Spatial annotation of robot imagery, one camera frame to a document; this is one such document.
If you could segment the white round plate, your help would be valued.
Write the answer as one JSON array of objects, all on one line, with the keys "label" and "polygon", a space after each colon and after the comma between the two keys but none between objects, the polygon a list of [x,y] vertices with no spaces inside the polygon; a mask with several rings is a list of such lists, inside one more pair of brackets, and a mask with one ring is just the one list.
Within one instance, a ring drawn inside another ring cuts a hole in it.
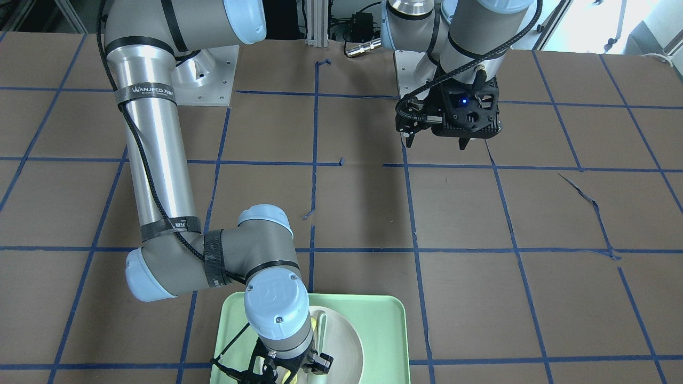
[{"label": "white round plate", "polygon": [[359,383],[365,369],[364,347],[356,328],[339,311],[312,305],[298,306],[283,314],[249,315],[259,342],[283,359],[291,359],[314,347],[311,316],[317,310],[327,314],[324,353],[334,357],[329,374],[308,375],[307,383]]}]

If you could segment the light green plastic tray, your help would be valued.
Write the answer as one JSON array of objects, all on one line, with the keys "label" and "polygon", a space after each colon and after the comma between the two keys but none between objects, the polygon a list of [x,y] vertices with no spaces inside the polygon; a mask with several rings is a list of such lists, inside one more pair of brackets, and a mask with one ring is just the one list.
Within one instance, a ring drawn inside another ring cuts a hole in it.
[{"label": "light green plastic tray", "polygon": [[[244,294],[229,295],[219,321],[215,355],[239,371],[247,369],[258,336],[245,329]],[[309,295],[310,306],[339,311],[357,330],[364,347],[365,369],[359,383],[409,383],[407,320],[403,304],[388,295]]]}]

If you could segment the black power brick background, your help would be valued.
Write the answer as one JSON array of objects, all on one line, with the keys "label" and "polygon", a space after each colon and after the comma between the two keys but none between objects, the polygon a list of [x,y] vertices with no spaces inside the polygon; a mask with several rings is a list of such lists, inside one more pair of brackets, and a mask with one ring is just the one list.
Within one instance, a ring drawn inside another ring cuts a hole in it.
[{"label": "black power brick background", "polygon": [[361,39],[374,33],[374,17],[370,12],[356,12],[351,16],[350,36]]}]

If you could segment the aluminium frame post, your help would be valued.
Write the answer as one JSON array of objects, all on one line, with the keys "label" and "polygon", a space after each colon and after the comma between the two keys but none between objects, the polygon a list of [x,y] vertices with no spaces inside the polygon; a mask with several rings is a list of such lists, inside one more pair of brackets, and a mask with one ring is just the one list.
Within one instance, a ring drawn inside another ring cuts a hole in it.
[{"label": "aluminium frame post", "polygon": [[306,44],[321,49],[329,47],[329,1],[305,1]]}]

